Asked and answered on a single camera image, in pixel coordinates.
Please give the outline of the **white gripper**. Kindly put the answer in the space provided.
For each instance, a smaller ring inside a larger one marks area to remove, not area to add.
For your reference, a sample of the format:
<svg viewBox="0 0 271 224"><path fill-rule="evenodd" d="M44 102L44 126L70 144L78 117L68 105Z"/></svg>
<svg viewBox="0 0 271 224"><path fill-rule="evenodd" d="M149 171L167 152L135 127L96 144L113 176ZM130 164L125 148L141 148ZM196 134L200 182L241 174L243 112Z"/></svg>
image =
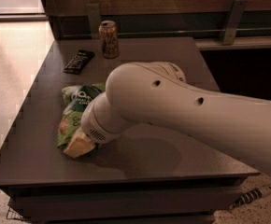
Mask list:
<svg viewBox="0 0 271 224"><path fill-rule="evenodd" d="M91 101L83 112L81 128L73 134L64 154L71 158L87 154L95 148L94 143L109 143L134 125L119 114L103 92Z"/></svg>

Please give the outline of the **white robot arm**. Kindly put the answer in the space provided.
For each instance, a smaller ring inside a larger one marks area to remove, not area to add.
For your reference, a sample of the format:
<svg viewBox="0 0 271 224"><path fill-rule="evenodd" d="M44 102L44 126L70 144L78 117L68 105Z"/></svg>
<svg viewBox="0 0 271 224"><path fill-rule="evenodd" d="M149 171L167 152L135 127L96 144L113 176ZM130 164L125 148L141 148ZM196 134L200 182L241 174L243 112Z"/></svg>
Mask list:
<svg viewBox="0 0 271 224"><path fill-rule="evenodd" d="M271 176L271 101L208 91L184 81L173 63L124 63L82 114L98 144L145 123L189 135Z"/></svg>

